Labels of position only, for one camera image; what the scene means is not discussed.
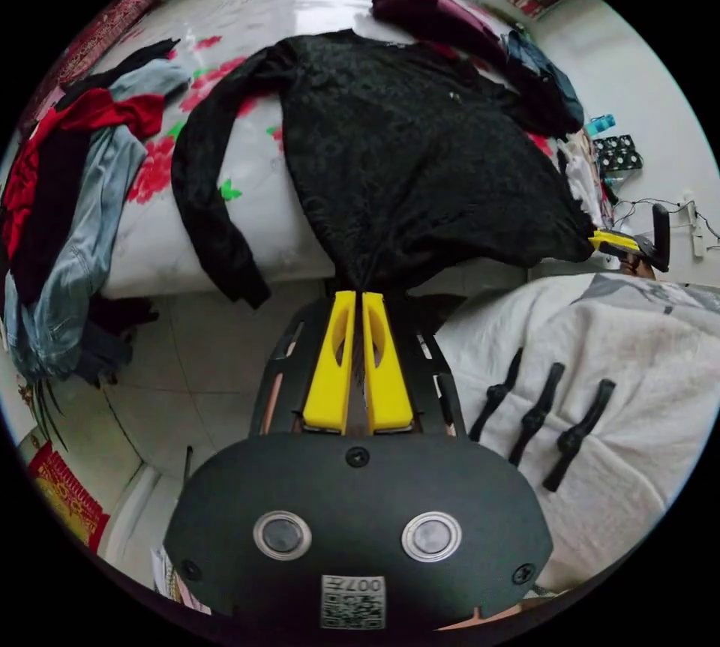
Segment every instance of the black clip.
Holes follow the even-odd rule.
[[[470,432],[468,434],[473,442],[480,442],[480,435],[485,427],[485,423],[488,419],[490,419],[493,412],[500,407],[501,402],[508,396],[508,392],[510,392],[515,386],[515,381],[518,379],[518,372],[520,371],[520,360],[522,357],[523,348],[520,347],[510,363],[508,376],[505,377],[505,382],[501,385],[492,385],[487,388],[487,401],[482,408],[482,412],[480,412],[478,418],[470,428]]]
[[[520,436],[515,442],[515,446],[512,448],[508,461],[510,464],[516,467],[520,464],[520,460],[523,459],[523,452],[527,443],[540,431],[540,428],[545,424],[545,418],[548,416],[550,410],[553,407],[553,400],[555,399],[555,390],[557,389],[558,382],[565,372],[565,365],[560,362],[553,363],[550,368],[550,374],[547,376],[547,381],[542,389],[540,398],[533,407],[525,413],[522,419],[523,429],[520,432]]]
[[[595,399],[592,401],[585,417],[583,417],[581,422],[565,430],[565,432],[557,438],[557,448],[560,452],[560,459],[542,483],[542,486],[546,490],[550,492],[557,491],[557,488],[565,477],[565,473],[568,471],[570,463],[578,455],[578,452],[580,452],[583,440],[593,431],[602,413],[608,406],[614,390],[615,383],[612,380],[600,380],[598,390],[595,393]]]

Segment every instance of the bed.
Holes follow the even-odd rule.
[[[494,15],[464,4],[481,12],[496,32],[509,31],[509,25]],[[142,46],[176,37],[181,42],[171,57],[193,75],[187,93],[168,106],[162,130],[146,145],[148,157],[128,194],[118,228],[105,296],[214,288],[200,267],[170,187],[173,146],[182,125],[225,73],[258,49],[285,37],[351,28],[378,40],[413,41],[407,33],[376,22],[370,7],[371,0],[181,0],[146,15],[103,57],[96,71],[114,66]],[[487,65],[478,63],[476,67],[504,82]],[[277,97],[261,97],[243,105],[218,186],[223,186],[230,218],[246,237],[269,283],[331,277],[333,264],[302,213],[285,166],[281,138]],[[557,166],[555,141],[533,139]]]

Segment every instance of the screw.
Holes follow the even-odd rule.
[[[191,582],[199,582],[203,578],[200,568],[191,560],[184,559],[180,565],[183,575]]]
[[[364,447],[351,447],[345,453],[345,461],[351,467],[365,467],[370,462],[370,453]]]
[[[535,565],[531,565],[529,562],[520,567],[512,573],[512,581],[516,585],[524,585],[529,582],[535,574]]]

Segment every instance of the blue jacket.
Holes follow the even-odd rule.
[[[180,65],[153,60],[123,75],[109,91],[116,101],[140,94],[174,96],[189,79]],[[92,339],[88,335],[83,339],[90,297],[100,291],[110,272],[125,196],[146,154],[125,125],[94,133],[70,234],[38,301],[22,306],[7,273],[7,345],[15,367],[28,382],[68,376],[92,359],[84,354],[92,352]]]

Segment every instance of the white cloth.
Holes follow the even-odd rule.
[[[568,161],[565,179],[575,199],[582,203],[583,210],[592,218],[595,227],[603,227],[600,202],[597,197],[593,168],[576,142],[558,142],[557,148]]]
[[[519,465],[553,538],[538,584],[555,592],[646,536],[682,489],[718,413],[720,299],[710,293],[615,274],[549,277],[490,304],[468,301],[436,338],[468,429],[523,347],[515,386],[480,440],[504,457],[551,365],[565,365]],[[610,402],[550,493],[542,482],[560,457],[557,438],[583,419],[603,378],[616,383]]]

